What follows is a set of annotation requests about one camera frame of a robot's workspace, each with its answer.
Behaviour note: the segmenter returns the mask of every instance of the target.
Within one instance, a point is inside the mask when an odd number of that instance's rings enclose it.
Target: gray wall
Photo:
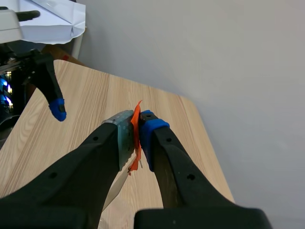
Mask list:
[[[305,227],[305,2],[78,0],[89,67],[192,99],[238,204]]]

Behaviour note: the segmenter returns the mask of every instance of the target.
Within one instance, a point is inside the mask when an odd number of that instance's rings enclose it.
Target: light wood grain surface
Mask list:
[[[55,61],[67,118],[58,122],[36,90],[0,151],[0,196],[26,185],[80,143],[104,119],[126,109],[152,110],[168,122],[204,175],[229,200],[232,194],[195,105],[186,98],[65,61]],[[154,173],[144,154],[143,169],[128,177],[102,213],[100,228],[132,228],[143,208],[162,207]]]

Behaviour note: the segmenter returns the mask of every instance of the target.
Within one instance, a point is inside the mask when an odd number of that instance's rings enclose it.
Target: blue fingertip pad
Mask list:
[[[150,110],[143,111],[141,114],[153,114]],[[170,125],[163,121],[162,119],[153,119],[146,121],[143,126],[139,129],[140,134],[140,144],[145,153],[147,163],[149,165],[149,169],[153,172],[153,164],[152,164],[152,154],[151,154],[151,136],[152,132],[155,129],[161,127],[170,127]]]
[[[53,116],[60,122],[66,119],[67,113],[60,111],[60,107],[64,106],[64,99],[55,99],[49,104],[49,108]]]

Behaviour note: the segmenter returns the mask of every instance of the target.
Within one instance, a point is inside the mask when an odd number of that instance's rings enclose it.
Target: orange tape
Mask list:
[[[133,141],[134,141],[136,158],[129,168],[129,175],[131,171],[138,170],[139,161],[141,160],[141,145],[140,145],[140,137],[139,137],[139,116],[141,112],[141,108],[140,108],[141,102],[142,100],[139,101],[137,106],[135,107],[135,110],[133,112],[133,117],[131,120],[131,123],[133,125]]]

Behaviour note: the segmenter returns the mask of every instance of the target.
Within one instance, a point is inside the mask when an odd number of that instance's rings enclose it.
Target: screw hole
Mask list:
[[[57,173],[51,173],[49,175],[49,178],[54,179],[55,177],[57,177]]]
[[[195,180],[195,176],[193,174],[189,174],[187,175],[187,177],[189,180]]]

